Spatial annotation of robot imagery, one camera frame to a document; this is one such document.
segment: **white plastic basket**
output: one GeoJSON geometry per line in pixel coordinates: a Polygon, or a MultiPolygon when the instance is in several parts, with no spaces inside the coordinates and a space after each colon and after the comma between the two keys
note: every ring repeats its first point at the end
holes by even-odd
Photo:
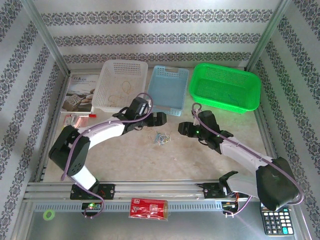
{"type": "Polygon", "coordinates": [[[129,107],[145,91],[148,64],[135,60],[108,60],[103,64],[92,106],[108,113],[129,107]]]}

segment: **book cover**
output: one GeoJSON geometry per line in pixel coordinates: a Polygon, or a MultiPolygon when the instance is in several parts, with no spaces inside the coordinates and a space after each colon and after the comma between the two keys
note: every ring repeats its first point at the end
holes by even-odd
{"type": "Polygon", "coordinates": [[[94,97],[99,74],[75,74],[64,98],[62,112],[90,114],[93,112],[92,99],[94,97]]]}

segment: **table surface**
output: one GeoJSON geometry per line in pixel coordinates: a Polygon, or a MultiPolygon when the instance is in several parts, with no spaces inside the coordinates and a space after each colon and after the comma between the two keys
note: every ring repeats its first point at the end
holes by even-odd
{"type": "MultiPolygon", "coordinates": [[[[147,74],[147,91],[153,69],[147,74]]],[[[189,68],[189,82],[193,69],[189,68]]],[[[167,123],[159,127],[144,127],[120,137],[108,139],[91,148],[85,165],[99,181],[149,181],[149,180],[215,180],[234,170],[244,175],[250,172],[233,159],[220,155],[198,142],[178,133],[181,122],[193,122],[191,105],[193,98],[187,90],[181,116],[167,115],[167,123]],[[156,131],[170,134],[165,145],[154,144],[156,131]]],[[[243,144],[266,154],[260,131],[252,111],[244,114],[203,106],[211,110],[220,129],[227,130],[243,144]]],[[[97,118],[90,118],[89,125],[100,123],[113,113],[95,109],[97,118]]],[[[65,113],[60,115],[55,139],[61,133],[65,113]]],[[[59,182],[62,170],[50,159],[44,182],[59,182]]]]}

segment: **calculator keypad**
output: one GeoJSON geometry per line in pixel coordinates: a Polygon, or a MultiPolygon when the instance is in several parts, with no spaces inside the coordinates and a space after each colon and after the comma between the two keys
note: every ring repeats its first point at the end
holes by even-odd
{"type": "Polygon", "coordinates": [[[278,211],[270,211],[266,207],[261,208],[265,234],[268,236],[294,235],[289,209],[283,207],[278,211]]]}

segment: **red box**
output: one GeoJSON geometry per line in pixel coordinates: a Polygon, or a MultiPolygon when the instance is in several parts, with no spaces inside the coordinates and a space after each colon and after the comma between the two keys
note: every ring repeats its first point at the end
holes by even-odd
{"type": "Polygon", "coordinates": [[[168,220],[168,201],[132,198],[129,218],[168,220]]]}

